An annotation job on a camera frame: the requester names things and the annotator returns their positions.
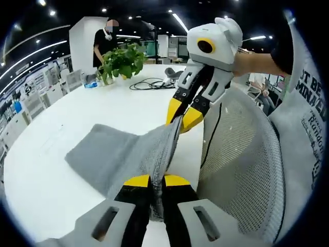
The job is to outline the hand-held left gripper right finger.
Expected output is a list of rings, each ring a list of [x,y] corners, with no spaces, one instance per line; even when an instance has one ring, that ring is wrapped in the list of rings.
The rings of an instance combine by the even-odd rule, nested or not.
[[[162,204],[170,246],[270,246],[240,233],[235,218],[210,200],[200,200],[180,176],[163,177]]]

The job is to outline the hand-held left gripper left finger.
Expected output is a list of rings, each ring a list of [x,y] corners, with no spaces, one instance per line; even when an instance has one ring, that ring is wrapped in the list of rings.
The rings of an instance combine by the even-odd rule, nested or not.
[[[150,176],[132,177],[113,200],[106,199],[80,216],[70,233],[36,246],[141,246],[151,200]]]

